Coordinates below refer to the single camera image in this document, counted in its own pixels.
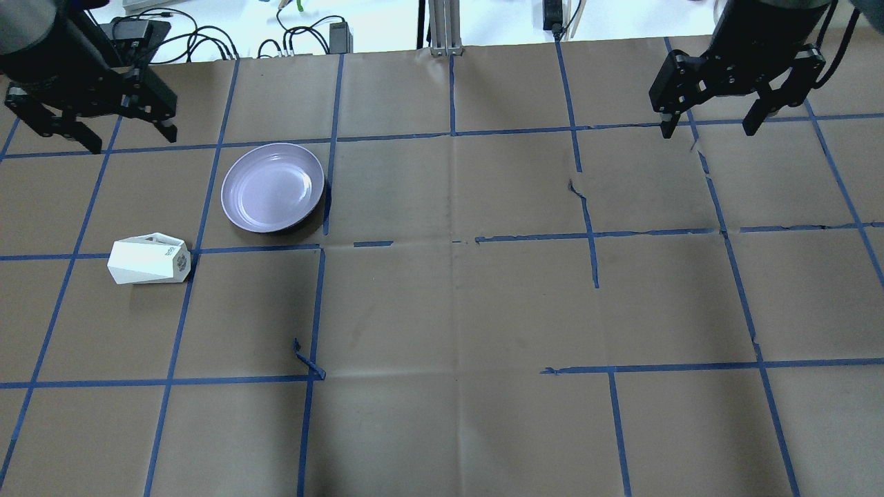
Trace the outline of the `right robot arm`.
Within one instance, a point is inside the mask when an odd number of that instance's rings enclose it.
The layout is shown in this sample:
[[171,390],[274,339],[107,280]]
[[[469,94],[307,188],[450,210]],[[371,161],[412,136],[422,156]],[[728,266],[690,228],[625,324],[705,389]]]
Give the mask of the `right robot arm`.
[[672,50],[649,90],[653,110],[661,117],[661,135],[670,138],[683,114],[714,97],[756,94],[742,120],[755,135],[769,116],[798,107],[809,92],[832,78],[865,17],[882,30],[881,1],[855,1],[836,56],[821,52],[836,1],[727,1],[710,44],[692,57]]

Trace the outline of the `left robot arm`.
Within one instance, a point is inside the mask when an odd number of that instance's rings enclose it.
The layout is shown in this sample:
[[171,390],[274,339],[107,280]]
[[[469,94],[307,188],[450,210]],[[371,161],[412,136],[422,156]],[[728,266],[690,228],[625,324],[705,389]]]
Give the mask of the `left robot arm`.
[[119,18],[97,24],[88,11],[101,6],[3,1],[4,104],[38,135],[59,135],[92,154],[102,150],[102,139],[85,124],[88,117],[139,119],[174,144],[177,95],[151,69],[170,23]]

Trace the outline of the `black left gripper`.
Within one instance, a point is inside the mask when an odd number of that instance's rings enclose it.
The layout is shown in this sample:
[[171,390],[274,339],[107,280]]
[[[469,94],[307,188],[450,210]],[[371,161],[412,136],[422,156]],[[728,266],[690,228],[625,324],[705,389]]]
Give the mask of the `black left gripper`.
[[41,137],[61,136],[97,155],[102,139],[84,120],[117,115],[139,119],[176,144],[177,95],[151,67],[107,70],[85,81],[54,77],[42,83],[8,85],[4,105]]

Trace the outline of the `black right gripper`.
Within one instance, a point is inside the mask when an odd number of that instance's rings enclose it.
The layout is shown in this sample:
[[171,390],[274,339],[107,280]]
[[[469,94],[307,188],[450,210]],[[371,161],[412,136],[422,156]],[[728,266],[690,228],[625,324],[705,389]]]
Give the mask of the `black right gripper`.
[[692,57],[672,50],[649,90],[651,107],[660,113],[660,130],[671,139],[681,113],[714,97],[757,95],[742,120],[745,135],[758,132],[770,115],[783,107],[797,107],[817,85],[826,59],[818,47],[805,44],[792,54],[751,50],[723,54],[708,50]]

